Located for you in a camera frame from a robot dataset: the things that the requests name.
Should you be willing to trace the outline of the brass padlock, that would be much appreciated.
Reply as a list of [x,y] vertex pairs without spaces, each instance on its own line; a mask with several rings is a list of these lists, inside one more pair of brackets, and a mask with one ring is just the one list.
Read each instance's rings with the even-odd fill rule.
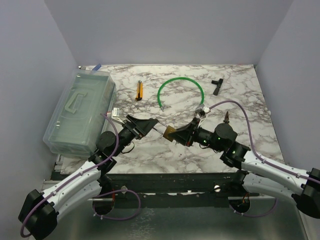
[[174,133],[176,131],[175,128],[173,128],[172,126],[170,125],[166,125],[165,123],[159,121],[158,122],[159,124],[161,124],[162,126],[166,127],[165,131],[162,132],[158,129],[156,129],[155,127],[153,127],[152,129],[155,130],[156,132],[158,132],[159,134],[162,135],[163,138],[165,138],[166,140],[170,141],[170,142],[173,142],[174,141],[174,138],[170,136],[171,133]]

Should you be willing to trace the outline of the green cable lock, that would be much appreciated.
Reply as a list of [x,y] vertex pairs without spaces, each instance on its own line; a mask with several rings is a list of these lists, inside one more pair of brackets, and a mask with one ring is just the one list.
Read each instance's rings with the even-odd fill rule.
[[164,83],[160,86],[160,88],[158,89],[158,91],[157,91],[157,103],[158,103],[159,108],[161,109],[162,112],[164,111],[164,107],[163,107],[162,102],[161,102],[161,92],[162,92],[163,88],[164,88],[166,85],[168,85],[169,83],[174,82],[174,81],[179,81],[179,80],[188,81],[188,82],[191,82],[191,83],[195,84],[195,85],[198,87],[198,89],[200,90],[200,93],[201,93],[201,101],[200,101],[200,104],[203,104],[203,103],[204,103],[204,101],[205,101],[205,93],[204,93],[202,87],[200,86],[200,84],[199,84],[197,81],[195,81],[195,80],[193,80],[193,79],[191,79],[191,78],[188,78],[188,77],[182,77],[182,76],[180,76],[180,77],[174,77],[174,78],[171,78],[171,79],[167,80],[166,82],[164,82]]

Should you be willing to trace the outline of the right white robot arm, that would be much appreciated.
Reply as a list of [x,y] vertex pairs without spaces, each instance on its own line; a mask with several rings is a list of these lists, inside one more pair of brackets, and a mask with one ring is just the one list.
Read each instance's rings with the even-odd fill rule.
[[220,159],[237,168],[242,176],[230,183],[230,191],[241,196],[245,192],[286,198],[302,213],[320,217],[320,171],[290,167],[266,158],[236,141],[237,133],[228,123],[218,124],[214,131],[199,126],[200,119],[168,134],[177,143],[190,147],[193,143],[221,152]]

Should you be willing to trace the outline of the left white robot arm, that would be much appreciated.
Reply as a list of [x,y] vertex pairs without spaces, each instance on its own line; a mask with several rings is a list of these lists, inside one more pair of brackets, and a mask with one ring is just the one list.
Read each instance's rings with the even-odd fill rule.
[[114,159],[134,139],[145,137],[159,121],[156,118],[138,119],[127,115],[122,130],[103,132],[96,150],[74,173],[56,185],[39,192],[34,189],[24,200],[18,220],[20,236],[43,240],[56,228],[67,212],[92,197],[107,197],[111,191],[107,173],[117,163]]

